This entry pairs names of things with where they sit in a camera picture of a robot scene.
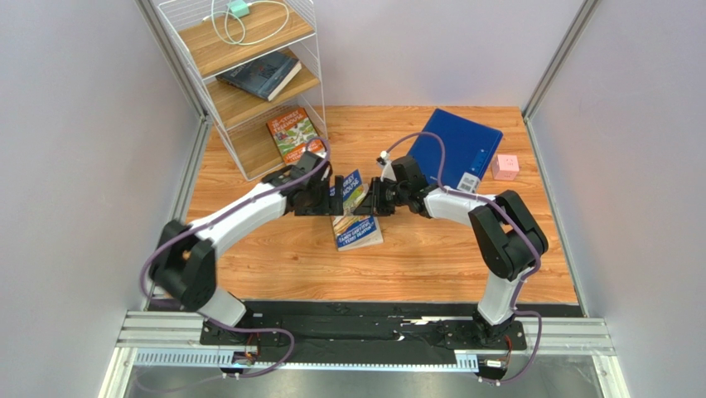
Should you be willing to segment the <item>blue 91-storey treehouse book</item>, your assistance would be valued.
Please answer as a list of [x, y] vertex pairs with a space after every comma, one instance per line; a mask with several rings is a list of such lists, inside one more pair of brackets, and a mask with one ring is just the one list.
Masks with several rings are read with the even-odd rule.
[[359, 169], [344, 177], [341, 189], [344, 214], [332, 218], [332, 230], [338, 251], [380, 245], [384, 242], [376, 217], [353, 215], [353, 211], [363, 202], [367, 193], [368, 185], [363, 182]]

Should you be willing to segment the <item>orange 78-storey treehouse book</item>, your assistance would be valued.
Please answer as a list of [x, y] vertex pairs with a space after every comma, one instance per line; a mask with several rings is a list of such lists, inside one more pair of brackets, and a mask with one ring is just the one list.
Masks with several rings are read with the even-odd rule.
[[295, 164], [318, 132], [303, 108], [290, 110], [270, 119], [267, 128], [286, 165]]

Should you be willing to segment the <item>nineteen eighty-four book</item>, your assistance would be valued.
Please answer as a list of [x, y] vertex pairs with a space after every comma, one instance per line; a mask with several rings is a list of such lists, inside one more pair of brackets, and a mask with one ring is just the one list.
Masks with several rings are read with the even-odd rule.
[[302, 69], [302, 62], [274, 51], [218, 74], [215, 78], [262, 100], [272, 101]]

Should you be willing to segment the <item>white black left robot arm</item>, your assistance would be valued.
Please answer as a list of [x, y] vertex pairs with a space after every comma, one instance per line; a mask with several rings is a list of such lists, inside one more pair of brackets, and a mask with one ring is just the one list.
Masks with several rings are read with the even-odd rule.
[[143, 275], [187, 312], [219, 327], [236, 327], [248, 309], [217, 283], [218, 259], [261, 226], [287, 214], [340, 216], [343, 182], [330, 161], [306, 152], [298, 163], [267, 174], [240, 199], [185, 224], [168, 222]]

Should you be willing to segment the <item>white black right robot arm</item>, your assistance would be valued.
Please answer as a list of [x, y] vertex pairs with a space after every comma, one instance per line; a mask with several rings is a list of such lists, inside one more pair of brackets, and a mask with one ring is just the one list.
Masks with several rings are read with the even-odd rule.
[[440, 181], [430, 183], [411, 156], [384, 165], [381, 177], [353, 211], [356, 216], [392, 216], [406, 206], [428, 219], [469, 226], [489, 270], [483, 297], [472, 315], [470, 334], [480, 344], [499, 342], [515, 319], [524, 282], [540, 267], [548, 240], [518, 192], [484, 196], [462, 192]]

